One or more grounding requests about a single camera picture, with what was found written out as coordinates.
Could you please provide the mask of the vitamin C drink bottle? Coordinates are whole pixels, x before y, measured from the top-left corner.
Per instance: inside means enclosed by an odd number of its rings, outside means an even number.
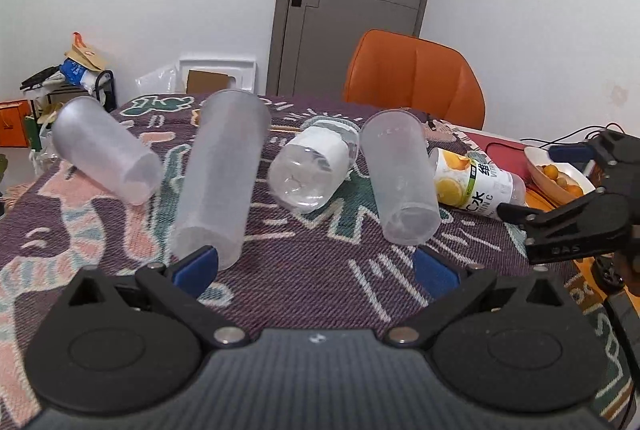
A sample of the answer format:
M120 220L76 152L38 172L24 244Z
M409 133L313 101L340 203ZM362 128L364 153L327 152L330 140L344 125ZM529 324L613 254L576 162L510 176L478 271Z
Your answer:
M523 179L500 169L487 156L476 152L460 155L434 147L430 161L441 204L494 219L500 204L526 205Z

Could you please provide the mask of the frosted cup far left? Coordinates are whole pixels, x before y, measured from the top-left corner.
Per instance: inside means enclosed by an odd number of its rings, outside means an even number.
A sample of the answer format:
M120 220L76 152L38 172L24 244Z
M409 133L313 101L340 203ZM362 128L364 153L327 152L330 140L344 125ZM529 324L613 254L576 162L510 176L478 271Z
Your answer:
M68 101L52 128L56 152L92 181L132 205L163 180L160 157L88 96Z

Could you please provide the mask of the frosted cup right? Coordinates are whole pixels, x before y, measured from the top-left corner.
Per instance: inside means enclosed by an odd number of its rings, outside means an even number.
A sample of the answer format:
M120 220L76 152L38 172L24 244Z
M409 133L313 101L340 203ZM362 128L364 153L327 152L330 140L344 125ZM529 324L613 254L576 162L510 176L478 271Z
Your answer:
M440 214L423 124L405 109L378 112L363 125L360 150L384 237L398 246L425 244Z

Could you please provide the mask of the tall frosted cup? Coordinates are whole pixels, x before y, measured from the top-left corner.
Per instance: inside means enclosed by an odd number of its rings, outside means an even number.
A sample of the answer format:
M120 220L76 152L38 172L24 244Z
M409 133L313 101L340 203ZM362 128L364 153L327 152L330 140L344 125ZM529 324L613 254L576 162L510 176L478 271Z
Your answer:
M267 106L256 94L226 89L205 100L170 239L173 256L212 246L221 270L240 259L270 125Z

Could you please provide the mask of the white bowl of oranges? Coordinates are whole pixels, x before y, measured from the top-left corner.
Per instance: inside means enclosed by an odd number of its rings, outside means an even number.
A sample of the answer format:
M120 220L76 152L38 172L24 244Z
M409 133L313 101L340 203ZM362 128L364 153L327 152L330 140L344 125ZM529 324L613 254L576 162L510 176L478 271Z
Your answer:
M594 185L579 170L551 161L547 151L526 146L524 155L530 179L554 205L565 205L594 191Z

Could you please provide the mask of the patterned woven tablecloth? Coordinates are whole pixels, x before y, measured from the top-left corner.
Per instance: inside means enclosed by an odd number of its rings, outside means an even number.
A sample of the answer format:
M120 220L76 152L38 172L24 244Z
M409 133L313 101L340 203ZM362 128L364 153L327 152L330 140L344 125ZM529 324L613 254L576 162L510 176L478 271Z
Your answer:
M57 161L1 221L1 424L23 427L38 414L22 363L30 338L61 289L84 265L129 275L169 262L171 231L198 127L202 99L144 96L114 116L164 165L146 204L121 202L66 161ZM414 279L411 249L384 239L366 165L358 161L328 205L296 215L272 198L270 161L317 115L357 124L366 105L266 100L271 130L262 149L242 255L204 294L204 305L247 332L266 327L386 329L433 299Z

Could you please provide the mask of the orange chair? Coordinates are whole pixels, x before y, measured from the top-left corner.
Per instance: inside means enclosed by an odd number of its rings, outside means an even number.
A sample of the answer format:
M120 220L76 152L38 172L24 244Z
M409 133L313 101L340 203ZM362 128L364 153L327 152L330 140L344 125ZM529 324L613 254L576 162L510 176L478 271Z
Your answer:
M471 66L457 50L416 37L371 30L347 70L343 100L410 108L459 126L484 126L486 105Z

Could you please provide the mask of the clear bottle white label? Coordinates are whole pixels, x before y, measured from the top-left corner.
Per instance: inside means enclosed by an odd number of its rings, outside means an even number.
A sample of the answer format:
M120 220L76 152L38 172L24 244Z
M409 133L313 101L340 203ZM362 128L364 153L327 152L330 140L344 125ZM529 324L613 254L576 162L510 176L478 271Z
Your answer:
M329 202L354 166L360 128L344 118L316 116L271 162L267 183L271 195L296 213L311 213Z

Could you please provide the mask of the orange shopping bag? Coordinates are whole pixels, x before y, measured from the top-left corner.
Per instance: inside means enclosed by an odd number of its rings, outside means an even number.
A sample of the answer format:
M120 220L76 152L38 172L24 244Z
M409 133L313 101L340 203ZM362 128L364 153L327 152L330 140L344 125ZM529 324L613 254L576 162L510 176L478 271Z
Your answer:
M0 146L29 147L25 117L30 114L26 100L0 103Z

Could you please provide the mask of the black storage rack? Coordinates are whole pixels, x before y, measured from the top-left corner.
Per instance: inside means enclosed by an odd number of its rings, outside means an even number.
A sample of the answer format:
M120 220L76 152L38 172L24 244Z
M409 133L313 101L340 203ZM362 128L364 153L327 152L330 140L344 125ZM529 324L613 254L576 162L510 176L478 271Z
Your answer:
M86 71L78 83L71 82L56 66L46 68L30 76L20 85L32 112L39 113L46 105L66 102L78 96L91 96L100 102L107 112L116 109L114 75L111 71L93 73Z

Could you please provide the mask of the white framed board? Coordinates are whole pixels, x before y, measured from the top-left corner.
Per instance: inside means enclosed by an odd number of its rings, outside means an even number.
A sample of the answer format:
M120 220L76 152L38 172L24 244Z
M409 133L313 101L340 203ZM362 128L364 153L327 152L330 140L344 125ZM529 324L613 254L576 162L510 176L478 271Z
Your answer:
M255 91L257 64L254 60L184 56L178 68L187 94L212 94L231 88Z

